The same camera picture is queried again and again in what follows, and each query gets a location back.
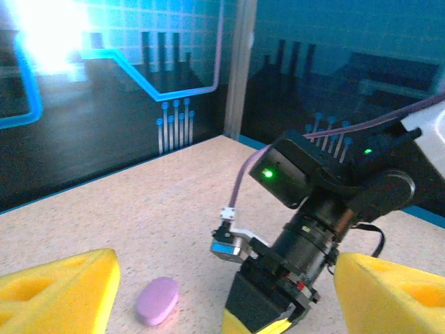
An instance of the black cylinder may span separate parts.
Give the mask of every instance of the black cylinder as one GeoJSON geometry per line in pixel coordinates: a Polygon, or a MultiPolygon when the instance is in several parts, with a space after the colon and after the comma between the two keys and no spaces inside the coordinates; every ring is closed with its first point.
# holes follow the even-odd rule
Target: black cylinder
{"type": "Polygon", "coordinates": [[[324,266],[328,255],[341,241],[337,226],[348,208],[334,194],[314,191],[297,214],[284,226],[272,249],[303,272],[302,279],[311,285],[324,266]]]}

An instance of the table surface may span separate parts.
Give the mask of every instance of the table surface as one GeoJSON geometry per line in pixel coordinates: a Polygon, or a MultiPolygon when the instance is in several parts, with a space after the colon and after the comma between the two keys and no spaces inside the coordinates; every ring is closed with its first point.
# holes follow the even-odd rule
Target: table surface
{"type": "MultiPolygon", "coordinates": [[[[219,136],[0,216],[0,275],[97,248],[114,248],[121,283],[107,333],[220,332],[238,265],[209,252],[236,174],[252,148],[219,136]],[[179,302],[160,325],[139,324],[134,303],[159,276],[179,282],[179,302]]],[[[273,242],[293,216],[245,177],[237,226],[273,242]]],[[[445,230],[403,212],[379,218],[381,258],[445,276],[445,230]]],[[[378,234],[352,230],[341,251],[372,253],[378,234]]],[[[315,283],[321,302],[289,333],[346,333],[332,276],[315,283]]]]}

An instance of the purple eraser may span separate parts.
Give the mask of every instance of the purple eraser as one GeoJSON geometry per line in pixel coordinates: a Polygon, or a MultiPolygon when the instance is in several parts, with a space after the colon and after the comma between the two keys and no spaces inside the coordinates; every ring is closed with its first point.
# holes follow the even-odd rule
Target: purple eraser
{"type": "Polygon", "coordinates": [[[136,312],[147,325],[158,325],[172,312],[178,295],[179,286],[175,280],[159,277],[140,293],[136,301],[136,312]]]}

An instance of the green led light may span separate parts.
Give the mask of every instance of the green led light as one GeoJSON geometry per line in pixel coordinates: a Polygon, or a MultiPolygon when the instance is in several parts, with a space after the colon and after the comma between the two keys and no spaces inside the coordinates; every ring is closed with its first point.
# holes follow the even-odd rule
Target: green led light
{"type": "Polygon", "coordinates": [[[268,179],[271,178],[271,177],[273,176],[272,171],[270,171],[270,170],[268,170],[268,169],[263,170],[263,174],[264,174],[264,176],[267,177],[268,179]]]}

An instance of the glass wall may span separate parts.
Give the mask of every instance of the glass wall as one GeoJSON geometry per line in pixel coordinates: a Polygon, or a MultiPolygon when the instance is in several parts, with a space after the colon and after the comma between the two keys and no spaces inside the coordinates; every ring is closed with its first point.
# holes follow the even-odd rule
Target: glass wall
{"type": "Polygon", "coordinates": [[[444,19],[440,0],[259,0],[241,134],[358,124],[443,90],[444,19]]]}
{"type": "Polygon", "coordinates": [[[236,0],[0,11],[0,211],[222,133],[236,0]]]}

